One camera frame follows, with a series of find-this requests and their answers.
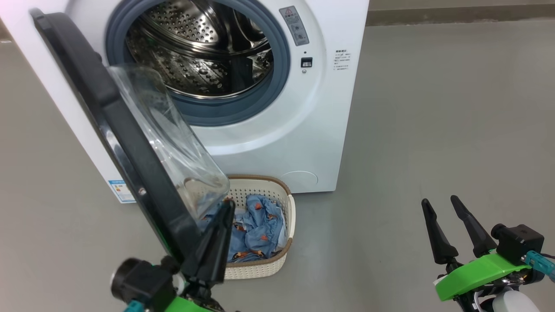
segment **warning label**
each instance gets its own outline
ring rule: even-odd
[[[134,203],[135,198],[131,191],[125,184],[124,180],[110,180],[108,181],[112,189],[114,189],[115,194],[118,196],[118,199],[121,203]]]
[[[349,69],[351,64],[351,53],[347,50],[335,50],[334,56],[334,70],[345,71]]]
[[[303,44],[309,44],[309,37],[306,35],[305,26],[302,24],[301,17],[297,13],[297,9],[292,7],[287,7],[279,9],[281,16],[285,20],[291,36],[295,41],[296,46],[301,46]]]

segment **clothes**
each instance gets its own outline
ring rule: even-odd
[[[204,232],[220,204],[210,208],[197,222]],[[263,195],[249,195],[246,210],[237,209],[231,240],[228,262],[246,262],[271,258],[287,244],[285,218],[277,200]]]
[[[218,210],[220,210],[221,205],[222,203],[213,205],[210,209],[208,209],[204,217],[196,222],[196,226],[199,227],[202,233],[204,233],[204,230],[206,230],[214,215],[218,212]]]
[[[272,200],[272,203],[274,203],[279,208],[279,213],[280,213],[281,219],[285,220],[285,216],[283,215],[283,208],[279,204],[279,201]],[[284,225],[283,225],[283,227],[281,227],[281,231],[279,233],[279,239],[277,240],[276,251],[280,251],[281,249],[284,249],[285,245],[287,245],[287,236],[285,234],[285,223],[284,223]]]

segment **washing machine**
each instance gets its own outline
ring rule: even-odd
[[[0,17],[108,187],[132,202],[53,46],[94,50],[106,67],[156,70],[224,173],[326,192],[336,188],[367,8],[368,0],[8,0]],[[32,9],[69,17],[58,43],[41,36]]]

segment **gray floor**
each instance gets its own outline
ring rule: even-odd
[[[281,272],[230,281],[230,311],[457,311],[441,303],[420,200],[472,259],[458,194],[491,228],[525,223],[555,252],[555,22],[368,28],[337,191],[298,195]],[[120,205],[16,48],[0,44],[0,310],[121,311],[108,279],[163,254]],[[549,311],[555,287],[524,288]]]

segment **white plastic basket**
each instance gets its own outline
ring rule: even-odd
[[[235,201],[237,208],[246,206],[246,197],[250,194],[261,194],[278,200],[285,215],[285,225],[289,239],[285,248],[270,259],[228,263],[225,268],[225,279],[262,278],[276,274],[285,263],[287,252],[295,234],[295,200],[291,191],[282,181],[260,175],[232,175],[229,180],[228,198]]]

